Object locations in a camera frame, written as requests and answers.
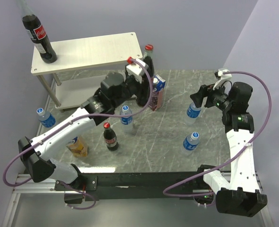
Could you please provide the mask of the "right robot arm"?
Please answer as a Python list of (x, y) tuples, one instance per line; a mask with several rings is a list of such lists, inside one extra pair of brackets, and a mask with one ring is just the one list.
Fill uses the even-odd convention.
[(253, 143), (254, 122), (247, 111), (253, 88), (243, 82), (235, 82), (229, 93), (214, 84), (202, 85), (190, 97), (197, 107), (217, 107), (222, 111), (222, 122), (229, 143), (231, 170), (230, 180), (226, 180), (219, 170), (209, 172), (209, 167), (201, 165), (201, 174), (196, 176), (196, 184), (202, 189), (211, 187), (215, 194), (215, 204), (219, 213), (253, 217), (267, 205), (267, 196), (260, 192), (256, 179)]

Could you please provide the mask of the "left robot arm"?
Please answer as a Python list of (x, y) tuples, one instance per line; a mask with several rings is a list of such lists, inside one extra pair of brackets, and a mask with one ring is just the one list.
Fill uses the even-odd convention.
[(149, 91), (151, 76), (139, 78), (131, 73), (109, 73), (100, 83), (100, 88), (86, 100), (70, 117), (44, 135), (18, 141), (21, 161), (37, 183), (47, 178), (65, 182), (72, 190), (83, 184), (80, 171), (73, 164), (65, 164), (51, 158), (52, 152), (64, 147), (69, 141), (92, 129), (114, 115), (115, 109), (131, 96), (140, 96)]

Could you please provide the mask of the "cola bottle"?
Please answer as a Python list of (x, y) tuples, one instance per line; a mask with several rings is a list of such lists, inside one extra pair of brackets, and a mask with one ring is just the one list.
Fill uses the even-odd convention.
[[(153, 80), (154, 72), (155, 72), (154, 64), (152, 60), (153, 50), (154, 50), (153, 45), (151, 44), (145, 45), (145, 52), (143, 57), (143, 61), (148, 65), (147, 71), (150, 75), (151, 80)], [(142, 78), (141, 93), (145, 98), (149, 97), (149, 82), (145, 73)]]
[(115, 151), (119, 147), (119, 143), (117, 142), (116, 133), (111, 128), (111, 125), (109, 122), (105, 122), (103, 124), (104, 127), (104, 141), (106, 143), (106, 147), (110, 151)]
[(25, 0), (17, 0), (17, 7), (20, 10), (23, 25), (34, 46), (38, 50), (45, 63), (53, 63), (57, 60), (57, 54), (52, 48), (49, 37), (37, 17), (30, 9)]

